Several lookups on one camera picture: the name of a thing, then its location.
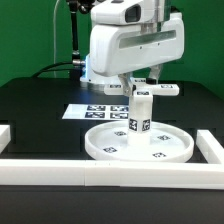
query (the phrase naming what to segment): white round tray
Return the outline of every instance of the white round tray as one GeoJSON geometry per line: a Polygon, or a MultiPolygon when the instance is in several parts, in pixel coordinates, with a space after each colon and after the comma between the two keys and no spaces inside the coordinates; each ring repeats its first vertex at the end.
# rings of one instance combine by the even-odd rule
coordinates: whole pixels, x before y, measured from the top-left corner
{"type": "Polygon", "coordinates": [[[151,122],[150,145],[127,144],[128,121],[115,121],[91,128],[85,136],[87,153],[96,160],[186,162],[194,141],[185,131],[151,122]]]}

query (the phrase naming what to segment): green wall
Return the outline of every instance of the green wall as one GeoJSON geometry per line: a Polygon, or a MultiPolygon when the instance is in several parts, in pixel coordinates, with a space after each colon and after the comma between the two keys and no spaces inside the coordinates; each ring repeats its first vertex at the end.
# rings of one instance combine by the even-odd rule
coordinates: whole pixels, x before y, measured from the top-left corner
{"type": "MultiPolygon", "coordinates": [[[[65,1],[61,0],[57,16],[57,61],[71,59],[71,22],[65,1]]],[[[15,77],[31,76],[53,63],[55,2],[0,1],[0,85],[15,77]]],[[[224,1],[172,0],[172,4],[183,12],[185,53],[180,61],[164,66],[161,78],[200,82],[224,98],[224,1]]],[[[86,15],[78,18],[80,52],[84,57],[88,53],[90,20],[86,15]]]]}

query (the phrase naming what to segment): black table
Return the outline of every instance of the black table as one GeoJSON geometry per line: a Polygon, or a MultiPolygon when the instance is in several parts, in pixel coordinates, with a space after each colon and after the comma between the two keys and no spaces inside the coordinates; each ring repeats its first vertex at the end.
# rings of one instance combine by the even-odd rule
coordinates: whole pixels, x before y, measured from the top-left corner
{"type": "MultiPolygon", "coordinates": [[[[154,97],[153,120],[196,137],[208,129],[224,144],[224,102],[193,82],[177,97],[154,97]]],[[[0,88],[0,124],[12,141],[0,159],[91,159],[86,131],[102,123],[62,120],[68,104],[127,104],[68,79],[14,79],[0,88]]],[[[206,162],[195,147],[189,162],[206,162]]],[[[0,223],[223,223],[224,192],[120,187],[0,186],[0,223]]]]}

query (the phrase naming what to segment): white block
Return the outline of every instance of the white block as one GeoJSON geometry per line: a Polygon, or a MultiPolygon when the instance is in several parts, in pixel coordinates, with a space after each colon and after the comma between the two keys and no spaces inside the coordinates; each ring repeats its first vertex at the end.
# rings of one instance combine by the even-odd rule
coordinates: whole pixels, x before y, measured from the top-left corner
{"type": "Polygon", "coordinates": [[[120,186],[119,161],[86,161],[86,186],[120,186]]]}
{"type": "Polygon", "coordinates": [[[85,161],[0,160],[0,185],[84,185],[85,161]]]}
{"type": "Polygon", "coordinates": [[[11,140],[10,126],[9,125],[0,125],[0,153],[8,145],[10,140],[11,140]]]}
{"type": "Polygon", "coordinates": [[[224,149],[208,130],[198,130],[196,145],[211,164],[224,164],[224,149]]]}
{"type": "Polygon", "coordinates": [[[122,163],[122,187],[224,189],[222,165],[122,163]]]}

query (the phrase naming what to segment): white cylinder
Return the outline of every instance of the white cylinder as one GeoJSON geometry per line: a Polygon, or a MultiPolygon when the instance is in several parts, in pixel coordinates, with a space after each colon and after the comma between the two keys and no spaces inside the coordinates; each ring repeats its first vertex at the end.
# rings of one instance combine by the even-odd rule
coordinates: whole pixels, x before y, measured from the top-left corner
{"type": "Polygon", "coordinates": [[[152,117],[153,96],[139,95],[142,91],[136,90],[129,98],[129,146],[148,146],[150,144],[150,124],[152,117]]]}

